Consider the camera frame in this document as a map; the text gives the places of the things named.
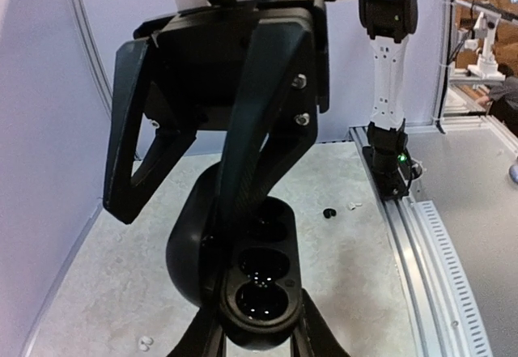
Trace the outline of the black oval charging case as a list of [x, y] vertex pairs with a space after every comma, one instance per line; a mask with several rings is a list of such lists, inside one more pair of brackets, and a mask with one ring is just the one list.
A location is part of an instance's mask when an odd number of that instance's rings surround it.
[[198, 310], [216, 307], [226, 345], [268, 351], [289, 342], [302, 310], [295, 215], [267, 197], [234, 239], [213, 216], [218, 165], [196, 180], [166, 247], [169, 276]]

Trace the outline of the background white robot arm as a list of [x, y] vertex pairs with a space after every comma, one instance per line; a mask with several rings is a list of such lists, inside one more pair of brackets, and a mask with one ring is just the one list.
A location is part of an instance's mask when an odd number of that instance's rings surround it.
[[473, 28], [467, 31], [466, 39], [461, 39], [461, 49], [470, 49], [478, 54], [477, 62], [467, 66], [467, 73], [474, 82], [501, 84], [505, 79], [498, 71], [498, 62], [495, 60], [494, 44], [497, 27], [500, 22], [517, 26], [517, 12], [506, 11], [489, 2], [455, 0], [457, 6], [462, 6], [469, 11], [478, 13]]

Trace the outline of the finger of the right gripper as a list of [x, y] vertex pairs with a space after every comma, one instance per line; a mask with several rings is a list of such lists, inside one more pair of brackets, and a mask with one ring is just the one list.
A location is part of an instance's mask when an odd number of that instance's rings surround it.
[[219, 165], [217, 221], [229, 240], [316, 141], [316, 89], [309, 22], [262, 20], [254, 30]]
[[[142, 119], [158, 123], [139, 168], [134, 157]], [[104, 209], [131, 224], [196, 139], [196, 109], [178, 90], [151, 39], [124, 43], [116, 55], [104, 176]]]

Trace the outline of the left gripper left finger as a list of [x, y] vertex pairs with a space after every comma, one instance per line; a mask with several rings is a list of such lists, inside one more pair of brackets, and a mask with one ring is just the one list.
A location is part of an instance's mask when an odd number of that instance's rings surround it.
[[168, 357], [224, 357], [226, 335], [216, 307], [201, 307]]

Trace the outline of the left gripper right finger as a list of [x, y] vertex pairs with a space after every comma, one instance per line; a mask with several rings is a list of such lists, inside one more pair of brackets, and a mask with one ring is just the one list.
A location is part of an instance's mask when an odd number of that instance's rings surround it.
[[302, 310], [290, 344], [291, 356], [294, 357], [350, 357], [305, 289], [302, 290]]

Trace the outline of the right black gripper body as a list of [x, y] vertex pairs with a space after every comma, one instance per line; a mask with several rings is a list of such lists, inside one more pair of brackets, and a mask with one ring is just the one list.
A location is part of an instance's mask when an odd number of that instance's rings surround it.
[[329, 41], [324, 0], [261, 0], [199, 7], [149, 19], [133, 34], [157, 55], [144, 113], [175, 129], [191, 117], [201, 130], [223, 130], [240, 85], [253, 31], [262, 20], [308, 19], [312, 28], [316, 102], [329, 110]]

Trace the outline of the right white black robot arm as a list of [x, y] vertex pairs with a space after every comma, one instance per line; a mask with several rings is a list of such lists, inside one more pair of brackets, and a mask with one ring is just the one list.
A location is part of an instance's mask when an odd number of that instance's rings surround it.
[[[104, 209], [130, 224], [201, 130], [226, 132], [221, 160], [187, 204], [199, 227], [231, 232], [255, 219], [271, 189], [316, 141], [329, 109], [325, 3], [204, 0], [140, 25], [117, 51]], [[401, 101], [417, 0], [358, 0], [375, 60], [365, 153], [382, 198], [412, 176]]]

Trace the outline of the black earbud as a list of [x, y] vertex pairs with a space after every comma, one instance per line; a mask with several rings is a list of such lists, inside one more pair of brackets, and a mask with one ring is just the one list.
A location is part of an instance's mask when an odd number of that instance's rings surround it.
[[326, 219], [331, 219], [337, 216], [337, 211], [333, 208], [326, 208], [323, 210], [323, 216]]

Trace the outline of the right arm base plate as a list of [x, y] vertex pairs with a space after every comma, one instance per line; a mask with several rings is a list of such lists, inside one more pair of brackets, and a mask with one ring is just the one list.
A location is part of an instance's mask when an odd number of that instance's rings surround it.
[[374, 148], [370, 146], [363, 147], [362, 153], [376, 192], [384, 201], [408, 196], [413, 182], [423, 174], [422, 165], [411, 157], [407, 148], [396, 157], [378, 155], [375, 159]]

